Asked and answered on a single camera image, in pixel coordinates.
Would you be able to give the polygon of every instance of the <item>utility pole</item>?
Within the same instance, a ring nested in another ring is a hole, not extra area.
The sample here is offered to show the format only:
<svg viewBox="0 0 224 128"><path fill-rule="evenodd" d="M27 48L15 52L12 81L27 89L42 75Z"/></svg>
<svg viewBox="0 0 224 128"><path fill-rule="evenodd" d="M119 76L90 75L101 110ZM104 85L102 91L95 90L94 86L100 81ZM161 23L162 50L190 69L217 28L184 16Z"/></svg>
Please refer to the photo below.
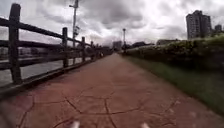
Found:
<svg viewBox="0 0 224 128"><path fill-rule="evenodd" d="M73 39L75 40L76 36L78 35L79 27L76 26L76 12L79 7L79 0L75 0L74 5L69 5L74 9L74 17L73 17Z"/></svg>
<svg viewBox="0 0 224 128"><path fill-rule="evenodd" d="M124 34L124 35L123 35L123 38L124 38L124 39L123 39L123 42L124 42L124 53L126 53L125 32L126 32L126 29L124 28L124 29L123 29L123 34Z"/></svg>

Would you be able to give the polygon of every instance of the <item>cloudy sky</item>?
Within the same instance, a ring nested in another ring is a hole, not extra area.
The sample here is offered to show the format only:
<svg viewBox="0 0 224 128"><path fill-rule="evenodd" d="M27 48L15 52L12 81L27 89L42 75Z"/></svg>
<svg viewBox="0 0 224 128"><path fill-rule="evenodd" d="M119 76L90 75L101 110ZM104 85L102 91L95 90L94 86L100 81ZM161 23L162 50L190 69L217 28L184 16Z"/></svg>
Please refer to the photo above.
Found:
<svg viewBox="0 0 224 128"><path fill-rule="evenodd" d="M0 0L0 17L8 18L12 3L22 7L21 22L61 33L69 28L72 36L74 0ZM127 28L127 40L156 41L161 38L186 39L185 16L194 10L210 15L212 25L224 24L223 0L80 0L77 25L87 41L108 44L121 40ZM7 29L0 28L0 39L7 38ZM51 38L22 31L24 40L49 41Z"/></svg>

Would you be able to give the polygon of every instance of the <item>hedge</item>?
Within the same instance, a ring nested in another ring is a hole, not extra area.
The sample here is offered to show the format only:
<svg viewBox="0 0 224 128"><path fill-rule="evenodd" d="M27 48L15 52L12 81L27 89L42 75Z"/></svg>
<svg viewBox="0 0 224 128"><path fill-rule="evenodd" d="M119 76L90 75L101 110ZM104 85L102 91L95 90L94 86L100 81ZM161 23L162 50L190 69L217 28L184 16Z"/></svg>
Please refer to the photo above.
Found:
<svg viewBox="0 0 224 128"><path fill-rule="evenodd" d="M224 69L224 35L128 50L126 55L191 69Z"/></svg>

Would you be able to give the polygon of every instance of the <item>river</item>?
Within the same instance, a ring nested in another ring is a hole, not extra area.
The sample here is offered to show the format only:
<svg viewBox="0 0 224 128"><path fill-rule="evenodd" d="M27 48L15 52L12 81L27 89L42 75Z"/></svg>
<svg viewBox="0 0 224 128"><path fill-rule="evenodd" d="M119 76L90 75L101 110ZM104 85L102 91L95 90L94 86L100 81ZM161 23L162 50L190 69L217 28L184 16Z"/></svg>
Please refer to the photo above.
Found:
<svg viewBox="0 0 224 128"><path fill-rule="evenodd" d="M81 58L76 59L76 63L80 63ZM73 60L69 60L69 65L72 65ZM62 68L63 61L54 61L43 64L36 64L27 67L21 68L22 79L29 78L31 76L40 75L52 70L56 70ZM5 86L7 84L12 83L10 70L2 70L0 71L0 87Z"/></svg>

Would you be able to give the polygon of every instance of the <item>grass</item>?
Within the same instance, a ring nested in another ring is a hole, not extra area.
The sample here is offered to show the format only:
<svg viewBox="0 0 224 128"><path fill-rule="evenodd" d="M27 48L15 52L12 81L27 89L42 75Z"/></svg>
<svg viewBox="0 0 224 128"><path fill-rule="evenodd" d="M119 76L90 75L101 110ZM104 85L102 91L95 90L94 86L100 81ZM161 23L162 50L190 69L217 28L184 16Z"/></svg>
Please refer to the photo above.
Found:
<svg viewBox="0 0 224 128"><path fill-rule="evenodd" d="M127 57L128 60L169 81L224 116L224 76L217 72L186 71L161 62Z"/></svg>

